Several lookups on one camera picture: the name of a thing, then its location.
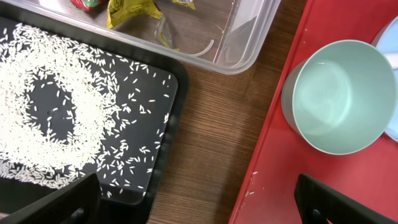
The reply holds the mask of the red snack wrapper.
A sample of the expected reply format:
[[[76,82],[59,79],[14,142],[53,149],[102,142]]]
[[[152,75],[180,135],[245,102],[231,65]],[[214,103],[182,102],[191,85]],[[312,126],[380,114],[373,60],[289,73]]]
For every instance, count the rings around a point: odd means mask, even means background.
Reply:
[[[70,2],[78,9],[90,12],[100,7],[104,0],[70,0]]]

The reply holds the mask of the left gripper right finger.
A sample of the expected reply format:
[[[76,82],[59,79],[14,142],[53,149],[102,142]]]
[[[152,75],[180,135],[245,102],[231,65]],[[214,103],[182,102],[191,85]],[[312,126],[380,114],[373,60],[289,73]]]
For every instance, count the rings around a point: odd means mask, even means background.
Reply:
[[[303,224],[397,224],[307,174],[298,176],[294,198]]]

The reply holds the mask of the yellow snack wrapper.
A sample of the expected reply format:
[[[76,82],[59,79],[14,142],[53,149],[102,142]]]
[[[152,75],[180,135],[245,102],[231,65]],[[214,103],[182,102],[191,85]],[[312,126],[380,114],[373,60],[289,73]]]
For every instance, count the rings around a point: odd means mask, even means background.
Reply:
[[[167,18],[154,0],[110,0],[106,27],[113,29],[128,19],[144,14],[158,20],[154,31],[155,40],[164,47],[178,50],[174,44]]]

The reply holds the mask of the white rice pile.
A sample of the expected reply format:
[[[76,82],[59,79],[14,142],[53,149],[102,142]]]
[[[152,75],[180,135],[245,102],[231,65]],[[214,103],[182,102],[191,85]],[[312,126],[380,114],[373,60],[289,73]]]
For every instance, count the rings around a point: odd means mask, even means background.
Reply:
[[[103,196],[146,194],[178,89],[164,70],[1,21],[1,176]]]

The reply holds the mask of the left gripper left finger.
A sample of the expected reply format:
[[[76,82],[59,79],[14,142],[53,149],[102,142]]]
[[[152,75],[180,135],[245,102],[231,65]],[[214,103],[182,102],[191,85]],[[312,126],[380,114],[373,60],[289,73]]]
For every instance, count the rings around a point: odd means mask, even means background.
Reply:
[[[96,174],[86,175],[1,219],[3,224],[64,223],[80,210],[78,223],[94,223],[101,189]]]

